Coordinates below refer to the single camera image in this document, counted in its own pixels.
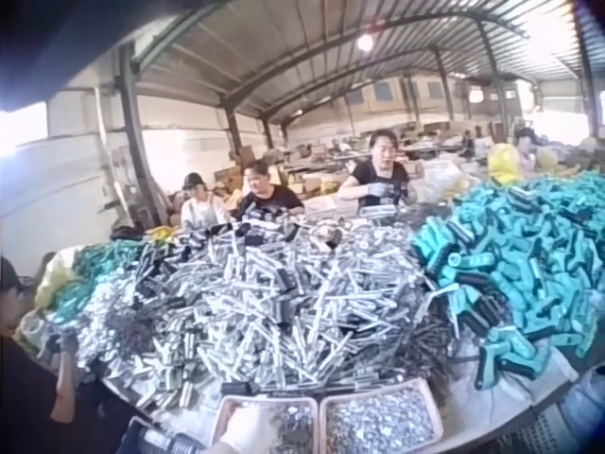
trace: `gloved hand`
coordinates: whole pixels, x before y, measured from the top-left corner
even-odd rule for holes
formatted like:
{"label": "gloved hand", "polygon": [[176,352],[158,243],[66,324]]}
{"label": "gloved hand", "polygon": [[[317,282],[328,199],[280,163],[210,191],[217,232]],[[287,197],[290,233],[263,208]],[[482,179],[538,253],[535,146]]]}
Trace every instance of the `gloved hand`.
{"label": "gloved hand", "polygon": [[64,331],[60,335],[60,350],[74,356],[78,352],[78,337],[74,331]]}
{"label": "gloved hand", "polygon": [[237,454],[266,454],[277,441],[272,418],[272,412],[261,407],[237,409],[220,441]]}
{"label": "gloved hand", "polygon": [[393,193],[393,185],[388,183],[368,184],[368,193],[375,197],[390,196]]}

